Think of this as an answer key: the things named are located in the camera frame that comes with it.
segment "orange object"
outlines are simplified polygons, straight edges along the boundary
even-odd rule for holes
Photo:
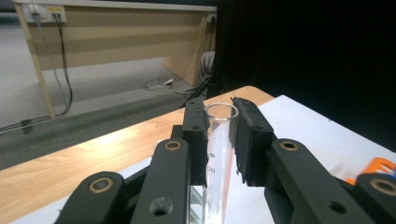
[[[374,158],[372,162],[364,169],[361,174],[383,173],[394,175],[396,164],[384,158]],[[355,185],[356,180],[347,178],[346,182]]]

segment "desk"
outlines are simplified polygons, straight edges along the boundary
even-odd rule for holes
[[[231,102],[230,97],[262,105],[272,96],[244,87],[206,100],[205,104]],[[65,148],[47,156],[0,171],[0,223],[8,223],[65,197],[87,176],[100,171],[119,172],[150,157],[158,140],[170,137],[182,124],[184,109],[129,128]]]
[[[61,42],[55,23],[42,28],[55,64],[35,23],[26,22],[23,4],[14,0],[41,90],[54,117],[43,72],[62,68]],[[205,48],[206,17],[216,7],[89,0],[35,0],[35,4],[64,6],[64,47],[68,67],[165,57],[163,64],[192,86],[200,73]]]

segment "desk leg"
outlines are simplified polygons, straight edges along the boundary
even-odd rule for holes
[[[38,81],[40,83],[40,88],[41,88],[41,91],[43,93],[44,100],[45,100],[46,105],[47,105],[47,109],[49,111],[49,116],[52,117],[52,118],[55,118],[55,110],[53,109],[53,106],[52,106],[49,90],[47,88],[46,81],[45,81],[45,79],[43,77],[43,72],[41,70],[41,66],[40,66],[40,63],[38,61],[37,54],[35,52],[35,46],[33,44],[33,39],[32,39],[32,36],[29,33],[29,29],[28,29],[27,22],[26,22],[26,19],[24,17],[24,14],[23,14],[23,10],[22,10],[21,4],[15,4],[15,9],[16,9],[16,11],[18,13],[18,17],[20,18],[21,27],[22,27],[22,30],[23,30],[23,32],[25,34],[27,45],[28,45],[29,50],[30,50],[30,54],[32,55],[32,60],[33,60],[33,63],[35,65],[35,72],[37,74],[37,78],[38,78]]]
[[[197,86],[199,84],[198,76],[201,73],[201,58],[203,52],[206,51],[206,37],[210,35],[206,30],[207,15],[207,12],[202,13],[196,42],[194,43],[194,46],[192,46],[192,48],[195,49],[195,53],[190,55],[166,57],[163,59],[163,65],[165,67],[177,76],[183,78],[184,81],[192,86]]]

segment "gray floor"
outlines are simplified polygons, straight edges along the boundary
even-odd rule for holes
[[[59,120],[37,125],[29,134],[21,130],[0,133],[0,169],[179,108],[186,95],[158,89],[154,80],[165,77],[157,79],[162,83],[173,77],[177,80],[173,89],[180,92],[192,87],[178,80],[163,67],[162,61],[156,58],[69,68],[74,93],[70,112]],[[57,74],[67,100],[64,73],[57,70]],[[63,95],[54,72],[46,71],[44,76],[55,109],[61,113]],[[18,17],[14,13],[0,13],[0,129],[47,115]]]

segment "cable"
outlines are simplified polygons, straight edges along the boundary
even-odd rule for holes
[[[39,31],[41,37],[43,38],[44,46],[46,47],[47,53],[50,56],[52,70],[53,70],[53,73],[55,75],[56,82],[58,83],[59,89],[61,90],[61,95],[62,95],[62,100],[64,101],[64,106],[67,106],[66,98],[64,97],[64,89],[62,88],[61,82],[59,81],[59,78],[58,78],[58,73],[56,72],[55,59],[53,58],[53,51],[50,48],[50,46],[48,44],[48,41],[47,41],[47,38],[46,38],[46,36],[44,34],[44,31],[43,31],[43,29],[41,27],[40,15],[35,14],[35,15],[33,15],[33,18],[35,20],[35,24],[37,25],[38,31]]]
[[[35,21],[38,21],[38,23],[37,23],[37,26],[39,26],[38,29],[41,29],[41,26],[39,25],[39,15],[34,13],[32,16],[35,18]],[[55,19],[56,25],[58,27],[59,35],[60,35],[60,38],[61,38],[62,62],[63,62],[63,69],[64,69],[64,77],[66,79],[67,87],[69,89],[69,102],[68,102],[65,110],[62,113],[55,115],[54,119],[51,118],[50,116],[44,116],[44,117],[39,117],[39,118],[35,118],[35,119],[25,119],[25,120],[21,121],[20,123],[15,123],[15,124],[11,124],[11,125],[5,126],[3,128],[0,128],[0,133],[8,133],[8,132],[15,131],[15,130],[18,130],[18,129],[25,129],[25,128],[32,127],[32,126],[40,124],[40,123],[46,123],[46,122],[49,122],[49,121],[53,121],[55,119],[59,119],[59,118],[63,117],[65,114],[67,114],[69,112],[71,106],[72,106],[72,103],[73,103],[73,90],[72,90],[71,85],[70,85],[69,75],[68,75],[68,71],[67,71],[66,55],[65,55],[65,50],[64,50],[64,35],[63,35],[61,15],[52,14],[52,16]]]
[[[213,34],[215,33],[215,30],[216,30],[216,19],[215,18],[212,18],[212,21],[210,22],[210,24],[211,24],[211,29],[212,29],[212,32],[211,32],[211,34],[210,35],[207,35],[205,32],[203,32],[203,34],[202,34],[202,41],[201,41],[201,43],[200,43],[200,47],[198,48],[198,54],[200,54],[201,53],[201,57],[199,57],[198,55],[197,55],[197,57],[195,58],[195,60],[193,61],[193,63],[192,63],[192,66],[191,66],[191,68],[186,72],[186,74],[188,74],[190,71],[192,71],[195,67],[196,67],[196,64],[198,64],[198,61],[202,61],[202,54],[204,54],[203,53],[203,51],[204,51],[204,46],[205,46],[205,43],[206,43],[206,41],[207,41],[207,39],[208,39],[208,37],[210,36],[210,41],[209,41],[209,49],[211,49],[211,47],[212,47],[212,38],[213,38]],[[200,74],[201,75],[201,78],[202,79],[204,79],[204,76],[205,76],[205,72],[203,72],[203,74]]]
[[[186,93],[184,93],[183,95],[184,95],[184,99],[189,99],[189,94],[193,94],[193,91],[195,91],[196,90],[196,88],[194,88],[194,89],[189,89],[189,90],[186,90]]]
[[[152,80],[149,80],[149,81],[146,81],[145,83],[143,83],[143,84],[140,86],[140,89],[142,89],[142,90],[144,90],[144,91],[164,90],[164,91],[171,91],[171,92],[179,93],[179,94],[188,94],[188,93],[190,93],[190,91],[194,90],[194,88],[192,88],[192,89],[189,89],[189,90],[186,90],[186,91],[175,91],[175,90],[172,89],[172,87],[166,88],[166,85],[161,85],[160,83],[158,83],[158,81],[159,81],[160,79],[169,80],[169,79],[171,79],[171,78],[173,78],[173,77],[170,77],[170,76],[156,77],[156,78],[154,78],[154,79],[152,79]],[[154,82],[154,86],[156,86],[157,88],[155,88],[155,89],[149,89],[148,84],[149,84],[150,82]]]
[[[209,50],[212,49],[212,39],[213,39],[213,34],[215,33],[215,28],[216,28],[216,19],[212,18],[212,22],[210,22],[210,37],[209,37]],[[216,52],[209,52],[209,59],[206,61],[206,55],[203,53],[203,59],[201,61],[201,68],[204,71],[205,74],[211,75],[212,74],[212,68],[210,64],[212,63],[212,60],[214,59],[214,55]]]

